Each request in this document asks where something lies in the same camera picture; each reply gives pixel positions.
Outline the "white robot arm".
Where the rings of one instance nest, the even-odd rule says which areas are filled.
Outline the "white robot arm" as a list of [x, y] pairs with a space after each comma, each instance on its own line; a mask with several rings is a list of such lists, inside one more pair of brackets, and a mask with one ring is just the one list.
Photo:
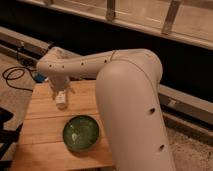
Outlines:
[[95, 96], [116, 171], [176, 171], [161, 112], [163, 67], [148, 49], [112, 50], [67, 58], [54, 47], [37, 63], [52, 89], [67, 78], [95, 80]]

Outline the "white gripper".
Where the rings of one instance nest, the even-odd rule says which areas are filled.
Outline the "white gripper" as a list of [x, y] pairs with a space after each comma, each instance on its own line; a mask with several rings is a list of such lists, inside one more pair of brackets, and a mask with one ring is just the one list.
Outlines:
[[57, 94], [60, 91], [66, 90], [67, 94], [72, 93], [74, 94], [74, 89], [69, 87], [69, 78], [68, 77], [50, 77], [49, 78], [49, 85], [52, 89], [52, 99], [55, 100]]

